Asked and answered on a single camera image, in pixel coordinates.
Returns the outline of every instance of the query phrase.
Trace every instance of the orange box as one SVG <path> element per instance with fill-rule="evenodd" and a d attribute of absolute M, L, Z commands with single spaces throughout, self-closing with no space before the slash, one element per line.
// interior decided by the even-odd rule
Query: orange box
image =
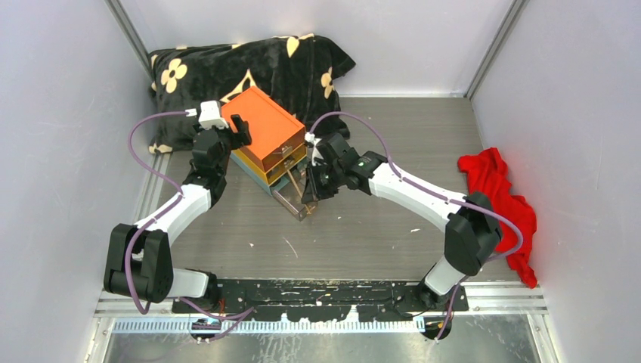
<path fill-rule="evenodd" d="M 264 173 L 285 160 L 305 141 L 305 127 L 258 87 L 251 87 L 222 107 L 222 116 L 235 131 L 231 115 L 249 123 L 252 144 L 240 152 Z"/>

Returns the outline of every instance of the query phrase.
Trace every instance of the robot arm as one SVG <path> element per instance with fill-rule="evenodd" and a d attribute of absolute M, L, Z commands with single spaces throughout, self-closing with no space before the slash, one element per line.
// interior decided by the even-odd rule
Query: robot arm
<path fill-rule="evenodd" d="M 238 115 L 231 117 L 236 131 L 221 117 L 218 102 L 203 102 L 200 112 L 189 110 L 188 116 L 199 118 L 194 123 L 191 171 L 181 191 L 165 205 L 133 225 L 117 225 L 110 237 L 104 288 L 111 293 L 131 296 L 125 277 L 126 249 L 138 229 L 146 227 L 135 241 L 131 259 L 132 279 L 141 299 L 159 303 L 167 297 L 205 297 L 218 302 L 214 274 L 172 267 L 170 247 L 196 217 L 211 209 L 220 199 L 227 182 L 225 175 L 231 151 L 251 144 L 249 127 Z"/>
<path fill-rule="evenodd" d="M 308 134 L 306 141 L 313 144 L 313 160 L 308 165 L 303 203 L 333 197 L 339 187 L 347 185 L 349 189 L 400 204 L 445 233 L 444 255 L 419 285 L 418 294 L 427 307 L 442 306 L 454 286 L 466 276 L 478 274 L 499 244 L 502 232 L 496 219 L 447 203 L 434 194 L 421 191 L 407 179 L 447 200 L 465 200 L 491 210 L 485 195 L 466 196 L 437 187 L 390 165 L 385 157 L 372 151 L 359 155 L 338 134 L 323 139 L 314 139 Z"/>

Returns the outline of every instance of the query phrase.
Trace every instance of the drawer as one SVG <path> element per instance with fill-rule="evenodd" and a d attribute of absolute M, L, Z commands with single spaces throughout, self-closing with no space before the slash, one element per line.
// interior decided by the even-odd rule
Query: drawer
<path fill-rule="evenodd" d="M 282 158 L 276 165 L 274 165 L 267 172 L 262 171 L 254 162 L 247 157 L 247 155 L 240 150 L 233 151 L 234 156 L 236 156 L 240 161 L 249 167 L 254 174 L 256 174 L 265 184 L 273 185 L 278 181 L 288 169 L 294 167 L 297 163 L 307 157 L 307 150 L 305 145 L 298 146 L 294 151 L 284 154 Z"/>

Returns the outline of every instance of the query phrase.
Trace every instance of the white connector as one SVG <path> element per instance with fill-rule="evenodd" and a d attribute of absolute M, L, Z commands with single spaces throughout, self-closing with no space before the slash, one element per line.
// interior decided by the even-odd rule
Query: white connector
<path fill-rule="evenodd" d="M 307 141 L 308 143 L 313 144 L 315 138 L 316 136 L 314 136 L 314 134 L 312 134 L 311 132 L 305 133 L 305 141 Z"/>
<path fill-rule="evenodd" d="M 200 104 L 198 123 L 205 130 L 209 130 L 212 127 L 229 129 L 229 124 L 221 115 L 221 105 L 218 101 L 205 101 Z"/>

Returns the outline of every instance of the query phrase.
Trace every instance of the metal floor panel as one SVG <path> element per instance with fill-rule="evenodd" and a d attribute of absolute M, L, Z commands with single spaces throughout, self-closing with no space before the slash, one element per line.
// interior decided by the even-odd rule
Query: metal floor panel
<path fill-rule="evenodd" d="M 114 333 L 104 362 L 149 359 L 209 363 L 540 361 L 526 315 L 457 316 L 450 335 L 438 345 L 418 332 L 231 334 L 210 344 L 196 344 L 187 334 Z"/>
<path fill-rule="evenodd" d="M 457 160 L 482 150 L 472 106 L 464 98 L 344 98 L 342 108 L 371 122 L 403 169 L 453 191 L 466 192 Z M 370 131 L 351 119 L 349 141 L 359 153 L 382 154 Z M 182 181 L 189 152 L 174 153 L 169 176 Z M 418 280 L 441 257 L 443 234 L 387 200 L 341 190 L 298 222 L 235 164 L 221 201 L 172 246 L 175 267 L 225 278 Z M 165 184 L 160 202 L 175 191 Z M 471 281 L 517 281 L 504 261 Z"/>

